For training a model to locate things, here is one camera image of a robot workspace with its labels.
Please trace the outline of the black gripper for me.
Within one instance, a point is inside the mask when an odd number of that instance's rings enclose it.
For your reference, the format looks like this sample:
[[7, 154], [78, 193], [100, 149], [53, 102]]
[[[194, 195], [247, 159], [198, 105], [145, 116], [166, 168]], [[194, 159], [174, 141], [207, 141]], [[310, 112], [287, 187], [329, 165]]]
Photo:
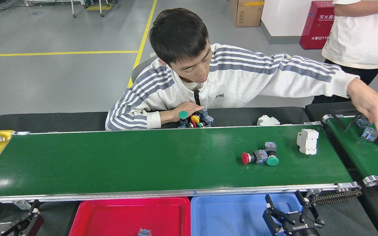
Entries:
[[296, 197], [303, 209], [299, 213], [299, 220], [295, 224], [289, 214], [275, 208], [269, 194], [265, 195], [266, 210], [263, 218], [272, 235], [284, 232], [286, 236], [319, 236], [317, 228], [325, 225], [323, 218], [319, 216], [316, 204], [307, 197], [303, 197], [300, 191], [296, 191]]

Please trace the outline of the seated person's left hand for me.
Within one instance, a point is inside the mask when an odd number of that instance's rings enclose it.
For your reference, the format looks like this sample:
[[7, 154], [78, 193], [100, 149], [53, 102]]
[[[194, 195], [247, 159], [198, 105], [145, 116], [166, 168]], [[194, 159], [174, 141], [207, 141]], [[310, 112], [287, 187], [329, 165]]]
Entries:
[[355, 108], [375, 125], [378, 132], [378, 93], [355, 78], [348, 84], [347, 94]]

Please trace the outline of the seated person's right hand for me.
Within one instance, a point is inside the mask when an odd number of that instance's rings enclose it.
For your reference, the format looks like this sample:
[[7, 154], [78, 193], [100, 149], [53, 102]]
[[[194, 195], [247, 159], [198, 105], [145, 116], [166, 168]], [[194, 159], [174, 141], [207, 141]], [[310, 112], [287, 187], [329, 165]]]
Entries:
[[204, 108], [205, 108], [204, 106], [199, 106], [196, 103], [185, 101], [182, 104], [180, 104], [179, 106], [177, 106], [175, 109], [173, 109], [172, 121], [173, 122], [180, 121], [179, 113], [182, 112], [182, 111], [186, 111], [188, 113], [188, 115], [192, 115], [193, 113], [200, 111]]

